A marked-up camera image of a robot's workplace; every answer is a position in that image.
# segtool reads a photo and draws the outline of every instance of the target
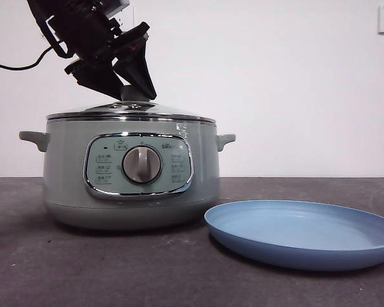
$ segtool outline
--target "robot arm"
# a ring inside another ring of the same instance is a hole
[[[142,22],[123,32],[112,18],[129,2],[123,0],[27,0],[38,26],[62,58],[74,54],[79,60],[71,63],[66,73],[77,83],[121,100],[124,78],[149,99],[156,98],[154,85],[145,61],[149,26]],[[65,42],[67,51],[58,43]]]

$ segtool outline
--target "dark countertop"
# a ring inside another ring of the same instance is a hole
[[[384,216],[384,178],[222,178],[221,200],[293,199]],[[122,233],[55,223],[41,178],[0,178],[0,306],[384,306],[384,264],[307,272],[247,260],[204,220]]]

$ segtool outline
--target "cooker handle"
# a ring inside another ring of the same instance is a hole
[[[236,134],[221,134],[216,137],[216,144],[218,145],[218,151],[221,152],[223,147],[227,143],[236,141]]]
[[[39,151],[46,152],[50,141],[50,134],[34,131],[20,131],[19,138],[23,141],[34,143],[37,145]]]

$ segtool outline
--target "control panel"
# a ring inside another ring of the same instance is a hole
[[[114,197],[185,191],[192,175],[192,156],[185,139],[123,132],[92,140],[83,177],[95,196]]]

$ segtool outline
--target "cooker base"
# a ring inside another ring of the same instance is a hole
[[[45,202],[45,206],[53,218],[70,226],[94,230],[144,230],[198,219],[217,199],[138,208],[83,208],[50,202]]]

